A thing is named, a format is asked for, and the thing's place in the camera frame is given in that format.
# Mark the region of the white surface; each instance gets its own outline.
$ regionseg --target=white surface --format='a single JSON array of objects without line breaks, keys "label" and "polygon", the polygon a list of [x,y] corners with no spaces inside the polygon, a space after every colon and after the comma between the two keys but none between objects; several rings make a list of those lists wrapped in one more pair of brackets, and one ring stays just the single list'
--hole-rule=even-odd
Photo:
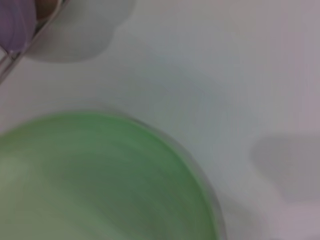
[{"label": "white surface", "polygon": [[319,11],[313,0],[73,1],[1,85],[0,129],[118,108],[193,154],[229,240],[318,240]]}]

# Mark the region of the wire rack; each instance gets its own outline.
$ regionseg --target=wire rack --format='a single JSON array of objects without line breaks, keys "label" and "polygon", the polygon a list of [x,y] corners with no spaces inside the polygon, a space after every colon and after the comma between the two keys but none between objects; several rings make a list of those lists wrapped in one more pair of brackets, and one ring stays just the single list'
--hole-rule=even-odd
[{"label": "wire rack", "polygon": [[15,68],[21,58],[28,51],[29,47],[37,41],[52,21],[57,17],[61,10],[68,4],[70,0],[62,0],[58,6],[58,10],[45,22],[39,22],[35,28],[35,33],[31,43],[18,53],[10,53],[0,46],[0,84],[5,80],[8,74]]}]

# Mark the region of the green plastic bowl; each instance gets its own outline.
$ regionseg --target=green plastic bowl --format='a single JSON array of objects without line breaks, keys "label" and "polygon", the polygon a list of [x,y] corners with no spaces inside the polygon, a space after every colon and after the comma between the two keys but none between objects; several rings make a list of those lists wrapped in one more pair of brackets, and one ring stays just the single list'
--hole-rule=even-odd
[{"label": "green plastic bowl", "polygon": [[218,240],[206,192],[148,128],[63,113],[0,137],[0,239]]}]

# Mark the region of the white countertop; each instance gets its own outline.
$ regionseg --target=white countertop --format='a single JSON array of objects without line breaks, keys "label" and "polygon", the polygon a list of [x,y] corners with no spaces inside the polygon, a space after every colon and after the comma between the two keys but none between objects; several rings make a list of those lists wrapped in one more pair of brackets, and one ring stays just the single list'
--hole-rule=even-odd
[{"label": "white countertop", "polygon": [[319,11],[311,0],[72,1],[1,85],[0,131],[116,108],[194,156],[229,240],[319,240]]}]

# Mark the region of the purple cup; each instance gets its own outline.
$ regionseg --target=purple cup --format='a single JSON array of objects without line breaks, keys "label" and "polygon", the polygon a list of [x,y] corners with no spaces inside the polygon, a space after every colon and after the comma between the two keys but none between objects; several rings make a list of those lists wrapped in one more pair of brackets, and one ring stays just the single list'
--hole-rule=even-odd
[{"label": "purple cup", "polygon": [[37,24],[34,0],[0,0],[0,46],[9,53],[25,50]]}]

